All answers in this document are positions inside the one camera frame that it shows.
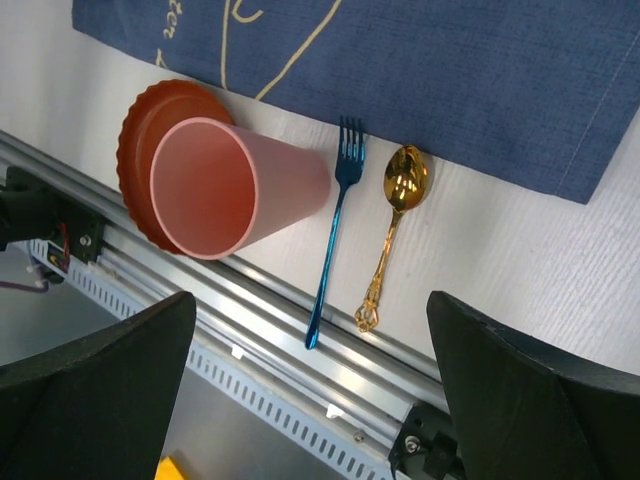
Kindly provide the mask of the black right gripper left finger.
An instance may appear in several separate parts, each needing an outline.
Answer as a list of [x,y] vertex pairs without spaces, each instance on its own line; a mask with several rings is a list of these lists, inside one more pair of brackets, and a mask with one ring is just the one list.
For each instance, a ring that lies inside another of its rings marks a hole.
[[180,291],[2,366],[2,478],[154,478],[195,322]]

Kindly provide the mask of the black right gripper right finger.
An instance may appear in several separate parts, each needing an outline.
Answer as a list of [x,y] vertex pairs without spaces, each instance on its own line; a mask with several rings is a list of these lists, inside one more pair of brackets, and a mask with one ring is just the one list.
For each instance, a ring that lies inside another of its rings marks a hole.
[[444,291],[426,306],[470,479],[636,479],[639,378],[504,325]]

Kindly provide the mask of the pink plastic cup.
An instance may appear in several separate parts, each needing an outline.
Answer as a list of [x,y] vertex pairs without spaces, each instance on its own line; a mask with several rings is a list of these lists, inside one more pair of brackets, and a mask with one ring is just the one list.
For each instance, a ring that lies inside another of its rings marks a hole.
[[330,190],[328,167],[316,152],[204,117],[173,126],[150,170],[162,231],[182,253],[204,260],[315,214]]

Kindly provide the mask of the gold ornate spoon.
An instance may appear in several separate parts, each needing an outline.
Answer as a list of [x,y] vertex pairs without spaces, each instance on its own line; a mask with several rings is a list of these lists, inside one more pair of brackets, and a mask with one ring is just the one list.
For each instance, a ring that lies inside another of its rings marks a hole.
[[370,332],[379,323],[378,307],[396,231],[403,215],[424,200],[428,183],[429,168],[420,150],[413,145],[400,147],[389,160],[383,178],[383,192],[392,208],[391,222],[377,268],[363,302],[354,314],[361,333]]

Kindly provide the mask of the red round plate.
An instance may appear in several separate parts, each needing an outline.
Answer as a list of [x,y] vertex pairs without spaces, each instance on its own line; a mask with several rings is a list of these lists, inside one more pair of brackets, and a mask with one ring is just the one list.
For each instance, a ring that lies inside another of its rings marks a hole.
[[129,215],[150,242],[172,254],[181,250],[169,240],[155,217],[150,195],[151,164],[163,136],[175,124],[192,117],[234,123],[229,111],[209,90],[186,80],[164,80],[136,97],[118,137],[116,171]]

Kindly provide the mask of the blue metal fork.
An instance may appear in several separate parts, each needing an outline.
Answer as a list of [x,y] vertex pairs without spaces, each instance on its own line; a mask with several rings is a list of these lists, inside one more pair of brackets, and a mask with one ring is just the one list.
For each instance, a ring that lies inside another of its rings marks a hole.
[[339,193],[332,218],[320,282],[307,326],[305,337],[305,348],[307,350],[315,348],[319,338],[322,312],[344,200],[349,188],[361,180],[366,158],[362,121],[350,117],[340,117],[339,128],[334,175],[339,186]]

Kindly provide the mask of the blue cloth placemat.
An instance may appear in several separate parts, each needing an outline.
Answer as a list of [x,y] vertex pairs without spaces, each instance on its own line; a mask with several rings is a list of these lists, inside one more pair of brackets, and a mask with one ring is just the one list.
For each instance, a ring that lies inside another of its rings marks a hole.
[[139,60],[577,203],[639,108],[635,1],[76,1]]

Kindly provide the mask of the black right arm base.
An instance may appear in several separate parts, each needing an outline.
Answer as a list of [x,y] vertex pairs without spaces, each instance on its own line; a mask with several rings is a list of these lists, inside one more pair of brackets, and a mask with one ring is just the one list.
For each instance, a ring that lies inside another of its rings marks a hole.
[[466,479],[451,418],[436,407],[415,403],[388,455],[393,479]]

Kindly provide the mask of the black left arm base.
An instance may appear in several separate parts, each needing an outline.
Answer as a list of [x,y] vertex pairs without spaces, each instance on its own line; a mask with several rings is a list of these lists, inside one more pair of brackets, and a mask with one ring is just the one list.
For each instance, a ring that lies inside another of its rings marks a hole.
[[61,254],[55,266],[66,271],[71,259],[98,259],[106,219],[98,212],[16,166],[1,187],[1,249],[15,242],[45,240]]

